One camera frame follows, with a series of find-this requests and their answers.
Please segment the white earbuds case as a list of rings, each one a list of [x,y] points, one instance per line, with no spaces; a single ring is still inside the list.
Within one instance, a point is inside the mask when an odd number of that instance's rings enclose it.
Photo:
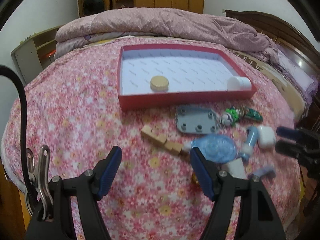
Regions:
[[[272,148],[276,144],[276,135],[272,127],[258,126],[258,145],[262,149]]]

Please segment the light blue curved handle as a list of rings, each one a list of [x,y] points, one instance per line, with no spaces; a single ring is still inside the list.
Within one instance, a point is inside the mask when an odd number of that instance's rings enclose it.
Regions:
[[[238,151],[238,158],[241,158],[245,163],[249,161],[249,158],[253,155],[255,144],[257,143],[259,132],[257,127],[249,126],[247,128],[247,139],[242,143],[240,150]]]

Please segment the grey studded building plate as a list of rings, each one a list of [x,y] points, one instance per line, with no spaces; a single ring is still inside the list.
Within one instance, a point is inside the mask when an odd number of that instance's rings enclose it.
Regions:
[[[176,128],[187,134],[212,134],[219,131],[217,114],[210,108],[179,106],[175,114]]]

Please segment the green cartoon figurine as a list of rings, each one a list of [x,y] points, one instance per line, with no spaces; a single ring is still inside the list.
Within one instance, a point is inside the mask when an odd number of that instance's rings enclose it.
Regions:
[[[220,116],[223,126],[234,126],[240,120],[240,111],[237,108],[227,108]]]

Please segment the white plastic jar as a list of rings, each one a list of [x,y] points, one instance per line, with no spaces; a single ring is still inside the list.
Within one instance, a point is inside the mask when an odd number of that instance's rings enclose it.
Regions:
[[[251,90],[252,84],[247,77],[233,76],[227,80],[227,90],[230,91],[243,91]]]

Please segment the round wooden disc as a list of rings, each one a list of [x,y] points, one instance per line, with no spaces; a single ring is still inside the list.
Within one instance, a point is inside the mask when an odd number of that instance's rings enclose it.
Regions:
[[[150,80],[150,88],[154,92],[165,92],[169,89],[169,80],[161,75],[153,76]]]

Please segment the pink floral bed sheet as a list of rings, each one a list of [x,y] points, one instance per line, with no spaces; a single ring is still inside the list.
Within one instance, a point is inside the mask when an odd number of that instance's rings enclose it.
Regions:
[[[294,113],[270,79],[221,45],[155,38],[127,37],[71,51],[55,60],[25,87],[28,105],[27,147],[38,160],[43,144],[51,151],[49,178],[77,177],[104,159],[113,145],[123,157],[109,194],[98,202],[112,239],[199,239],[213,203],[191,179],[184,158],[157,148],[140,136],[144,125],[185,144],[193,136],[176,129],[176,107],[122,112],[117,94],[121,48],[161,43],[220,49],[256,86],[251,100],[209,103],[201,107],[222,113],[244,105],[259,111],[263,125],[294,128]],[[8,177],[25,191],[20,157],[20,101],[11,109],[1,154]],[[254,153],[246,173],[271,165],[273,179],[264,178],[279,217],[287,228],[298,213],[300,172],[295,159],[274,149]]]

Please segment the metal spring clip left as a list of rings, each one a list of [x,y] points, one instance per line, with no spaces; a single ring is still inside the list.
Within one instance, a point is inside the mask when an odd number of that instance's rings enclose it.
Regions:
[[[40,204],[39,220],[44,221],[50,217],[53,210],[53,198],[49,192],[48,171],[50,163],[50,149],[42,145],[39,153],[39,161],[35,167],[35,159],[31,149],[27,148],[27,168],[31,186],[36,191],[33,199],[29,193],[25,194],[25,204],[30,215],[33,215],[36,205]]]

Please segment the dark wooden headboard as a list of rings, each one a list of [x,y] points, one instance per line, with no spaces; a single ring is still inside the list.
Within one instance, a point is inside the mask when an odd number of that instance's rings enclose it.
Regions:
[[[284,48],[306,74],[319,77],[319,51],[294,26],[281,18],[258,11],[225,10],[225,15],[251,25]]]

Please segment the red shallow cardboard tray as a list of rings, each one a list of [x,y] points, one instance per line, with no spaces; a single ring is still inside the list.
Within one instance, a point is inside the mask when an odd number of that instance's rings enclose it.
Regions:
[[[153,76],[169,80],[169,89],[154,92]],[[247,77],[251,90],[227,90],[233,76]],[[186,44],[123,46],[118,60],[118,100],[122,111],[205,102],[250,99],[257,91],[253,81],[231,55],[221,49]]]

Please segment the grey wooden shelf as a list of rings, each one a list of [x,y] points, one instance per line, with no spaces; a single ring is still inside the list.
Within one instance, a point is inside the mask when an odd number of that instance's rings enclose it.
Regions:
[[[26,84],[54,62],[55,35],[61,26],[53,27],[26,38],[11,52],[12,60],[19,68]]]

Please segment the folded pink quilt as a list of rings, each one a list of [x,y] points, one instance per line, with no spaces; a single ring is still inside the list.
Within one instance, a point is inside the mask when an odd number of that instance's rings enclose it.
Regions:
[[[220,44],[278,64],[278,47],[266,35],[234,18],[172,8],[108,10],[73,20],[56,33],[55,58],[99,40],[121,35],[154,35]]]

